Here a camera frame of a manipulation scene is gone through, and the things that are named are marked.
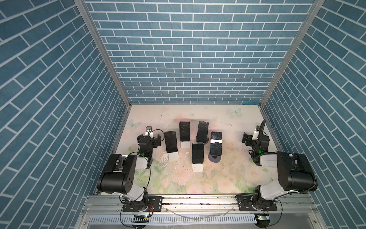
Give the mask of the black phone teal edge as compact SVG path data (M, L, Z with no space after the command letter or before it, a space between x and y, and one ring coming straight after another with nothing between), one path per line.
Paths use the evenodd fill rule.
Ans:
M192 163L203 164L204 163L204 143L193 143L192 144Z

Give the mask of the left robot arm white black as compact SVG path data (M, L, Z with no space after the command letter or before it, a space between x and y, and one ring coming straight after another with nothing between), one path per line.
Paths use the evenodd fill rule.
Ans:
M137 137L138 150L127 156L111 154L97 182L99 192L121 194L128 202L148 204L147 188L134 182L135 171L151 169L153 149L161 145L162 137L152 133Z

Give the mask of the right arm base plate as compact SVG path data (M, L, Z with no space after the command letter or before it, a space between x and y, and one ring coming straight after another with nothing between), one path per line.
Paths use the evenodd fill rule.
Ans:
M272 200L266 200L261 197L249 194L235 195L240 211L277 211L277 206Z

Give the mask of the black phone cracked screen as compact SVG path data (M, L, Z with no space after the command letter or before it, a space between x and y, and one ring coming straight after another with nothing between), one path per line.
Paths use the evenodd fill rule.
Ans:
M222 143L223 134L222 132L211 132L210 140L210 155L211 156L221 156L222 155Z

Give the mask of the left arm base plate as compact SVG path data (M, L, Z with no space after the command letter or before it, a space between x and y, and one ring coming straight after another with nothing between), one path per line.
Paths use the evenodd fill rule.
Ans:
M148 199L143 198L141 201L126 202L122 208L122 212L161 212L163 197L149 196Z

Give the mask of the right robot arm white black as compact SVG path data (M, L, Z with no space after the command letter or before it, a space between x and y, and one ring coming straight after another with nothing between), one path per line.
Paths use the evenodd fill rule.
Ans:
M258 130L253 135L243 134L242 143L251 147L249 154L255 165L277 169L276 179L257 186L252 194L237 197L238 203L246 209L264 210L285 195L317 189L317 179L307 157L281 151L269 152L269 141L269 136Z

